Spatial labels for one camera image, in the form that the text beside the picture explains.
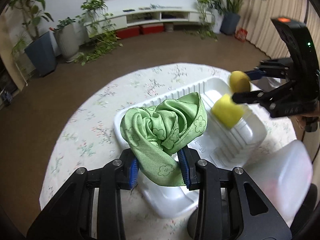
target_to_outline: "round table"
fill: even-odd
[[[227,82],[229,75],[216,67],[178,63],[138,70],[107,84],[73,114],[59,136],[41,190],[41,209],[78,167],[101,168],[120,156],[121,149],[113,132],[117,111],[209,76]],[[250,108],[263,121],[268,135],[249,162],[296,139],[288,118],[271,119],[262,107],[251,105]],[[143,200],[139,186],[132,192],[122,191],[121,198],[128,240],[191,239],[186,229],[190,212],[173,219],[158,217]]]

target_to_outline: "yellow sponge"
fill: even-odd
[[[233,71],[229,77],[229,86],[232,93],[250,92],[250,78],[242,71]]]
[[[231,129],[244,115],[244,110],[241,105],[236,105],[232,101],[230,95],[225,94],[211,108],[211,113],[227,128]]]

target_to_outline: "red storage box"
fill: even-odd
[[[163,23],[144,24],[140,25],[140,30],[142,34],[161,33],[164,31],[164,27]]]
[[[138,36],[140,34],[139,26],[132,26],[129,28],[116,31],[117,37],[121,39]]]

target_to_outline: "human hand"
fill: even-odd
[[[303,130],[306,126],[306,119],[305,117],[320,117],[320,108],[319,108],[319,102],[317,104],[316,109],[313,112],[303,114],[303,115],[296,115],[295,119],[297,121],[297,124],[301,130]]]

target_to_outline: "metal screw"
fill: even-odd
[[[207,161],[206,160],[199,160],[198,161],[198,164],[200,165],[200,166],[206,166],[208,163],[207,163]]]
[[[235,168],[235,173],[241,175],[243,173],[243,169],[240,167]]]
[[[114,166],[120,166],[120,165],[122,164],[122,161],[119,160],[119,159],[116,159],[116,160],[114,160],[114,161],[112,162],[112,164],[113,164]]]
[[[273,110],[273,109],[275,109],[275,108],[276,108],[276,104],[275,104],[275,103],[272,103],[272,104],[270,105],[270,109]]]
[[[84,173],[85,173],[85,168],[78,168],[78,169],[76,170],[76,173],[79,174],[79,175],[84,174]]]

